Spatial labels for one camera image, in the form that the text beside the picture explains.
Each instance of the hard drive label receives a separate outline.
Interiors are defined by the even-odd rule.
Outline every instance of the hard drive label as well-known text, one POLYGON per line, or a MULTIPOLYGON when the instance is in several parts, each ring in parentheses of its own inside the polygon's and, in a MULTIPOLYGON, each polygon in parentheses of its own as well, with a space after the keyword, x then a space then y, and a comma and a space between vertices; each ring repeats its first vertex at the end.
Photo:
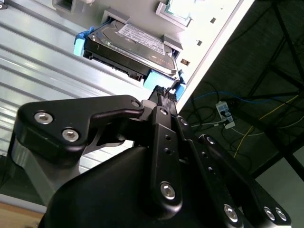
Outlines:
POLYGON ((119 30, 119 33, 142 44, 148 48, 151 48, 158 53, 165 55, 165 47, 160 39, 157 39, 132 25, 125 25, 119 30))

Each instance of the blue cable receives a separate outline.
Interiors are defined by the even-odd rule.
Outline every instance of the blue cable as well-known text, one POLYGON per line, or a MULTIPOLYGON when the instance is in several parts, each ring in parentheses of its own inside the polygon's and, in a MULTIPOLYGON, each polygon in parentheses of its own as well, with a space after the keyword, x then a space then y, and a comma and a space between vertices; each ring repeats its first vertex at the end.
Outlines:
POLYGON ((249 101, 249 100, 245 100, 237 95, 234 95, 233 93, 230 93, 230 92, 225 92, 225 91, 214 91, 214 92, 210 92, 210 93, 206 93, 202 96, 198 96, 196 98, 194 98, 194 100, 197 100, 197 99, 200 99, 200 98, 203 98, 205 96, 209 96, 209 95, 212 95, 212 94, 216 94, 216 93, 219 93, 219 94, 225 94, 225 95, 229 95, 229 96, 232 96, 232 97, 235 97, 241 101, 244 101, 244 102, 248 102, 248 103, 253 103, 253 104, 260 104, 260 103, 265 103, 265 102, 269 102, 269 101, 272 101, 272 99, 266 99, 266 100, 263 100, 263 101, 249 101))

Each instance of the electrical outlet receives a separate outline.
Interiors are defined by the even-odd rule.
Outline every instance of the electrical outlet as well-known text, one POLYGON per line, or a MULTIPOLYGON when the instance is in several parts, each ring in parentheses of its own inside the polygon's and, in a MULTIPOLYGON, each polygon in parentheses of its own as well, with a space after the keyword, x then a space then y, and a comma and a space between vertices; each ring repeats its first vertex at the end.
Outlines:
POLYGON ((226 129, 230 127, 234 127, 236 124, 233 121, 233 117, 229 112, 228 104, 226 101, 218 102, 215 107, 217 108, 218 114, 223 122, 228 121, 228 123, 224 123, 226 129))

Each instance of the screw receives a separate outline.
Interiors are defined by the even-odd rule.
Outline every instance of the screw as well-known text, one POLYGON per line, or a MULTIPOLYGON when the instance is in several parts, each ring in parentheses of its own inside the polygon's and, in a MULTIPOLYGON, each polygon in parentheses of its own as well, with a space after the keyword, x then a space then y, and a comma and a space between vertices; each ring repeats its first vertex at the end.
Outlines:
POLYGON ((65 129, 62 132, 62 136, 69 142, 75 142, 79 138, 79 134, 73 129, 65 129))
POLYGON ((207 141, 211 144, 215 144, 215 142, 210 137, 207 137, 207 141))
POLYGON ((161 193, 168 200, 172 200, 175 198, 175 191, 170 184, 161 184, 161 193))
POLYGON ((139 106, 141 106, 137 101, 135 101, 135 100, 132 100, 131 101, 131 104, 133 105, 133 106, 135 106, 135 107, 139 107, 139 106))
POLYGON ((283 221, 287 221, 285 214, 279 208, 275 208, 275 210, 283 221))
POLYGON ((161 108, 161 113, 164 115, 168 115, 168 112, 166 110, 164 110, 163 108, 161 108))
POLYGON ((264 207, 264 211, 271 220, 274 221, 276 219, 275 216, 273 215, 273 213, 271 212, 271 210, 268 207, 264 207))
POLYGON ((180 119, 180 121, 183 123, 183 125, 188 125, 187 122, 184 119, 180 119))
POLYGON ((225 214, 228 216, 228 218, 233 221, 233 222, 237 222, 238 220, 238 215, 237 213, 233 210, 233 208, 228 205, 228 204, 224 204, 224 212, 225 214))
POLYGON ((40 124, 49 124, 53 122, 53 117, 48 113, 36 113, 34 118, 40 124))

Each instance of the rectangular slot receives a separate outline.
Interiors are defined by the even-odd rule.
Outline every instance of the rectangular slot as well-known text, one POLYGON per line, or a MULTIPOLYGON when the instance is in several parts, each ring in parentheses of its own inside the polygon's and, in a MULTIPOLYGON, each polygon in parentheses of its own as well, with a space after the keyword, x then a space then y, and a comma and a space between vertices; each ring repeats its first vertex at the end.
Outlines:
POLYGON ((216 20, 216 18, 212 18, 210 22, 211 22, 212 24, 214 24, 215 20, 216 20))
POLYGON ((189 64, 190 64, 190 62, 187 61, 187 60, 185 60, 185 59, 182 59, 182 60, 181 60, 181 63, 182 63, 182 64, 185 64, 186 66, 189 66, 189 64))
POLYGON ((64 8, 65 10, 72 11, 73 0, 59 0, 57 5, 64 8))

